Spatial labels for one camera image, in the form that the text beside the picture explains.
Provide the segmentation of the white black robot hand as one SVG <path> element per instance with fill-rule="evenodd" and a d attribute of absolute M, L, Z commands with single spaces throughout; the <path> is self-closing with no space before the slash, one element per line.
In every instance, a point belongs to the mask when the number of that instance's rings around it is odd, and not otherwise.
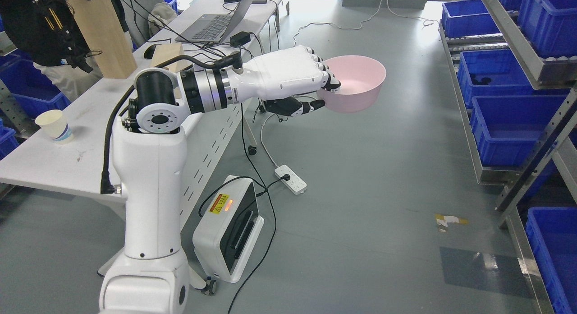
<path fill-rule="evenodd" d="M 323 100 L 301 102 L 296 95 L 325 90 L 337 92 L 341 83 L 311 47 L 295 46 L 273 51 L 244 63 L 243 70 L 227 71 L 225 101 L 238 104 L 250 98 L 264 102 L 268 112 L 299 116 L 323 108 Z"/>

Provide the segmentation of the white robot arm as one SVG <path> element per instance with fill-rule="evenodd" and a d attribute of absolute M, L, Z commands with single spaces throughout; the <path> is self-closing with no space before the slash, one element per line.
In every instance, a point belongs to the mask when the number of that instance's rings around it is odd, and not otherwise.
<path fill-rule="evenodd" d="M 101 193 L 113 191 L 109 162 L 126 195 L 124 248 L 104 275 L 102 314 L 181 314 L 190 289 L 212 295 L 215 281 L 190 268 L 181 244 L 182 123 L 237 102 L 229 80 L 237 51 L 206 65 L 180 55 L 140 71 L 107 123 Z"/>

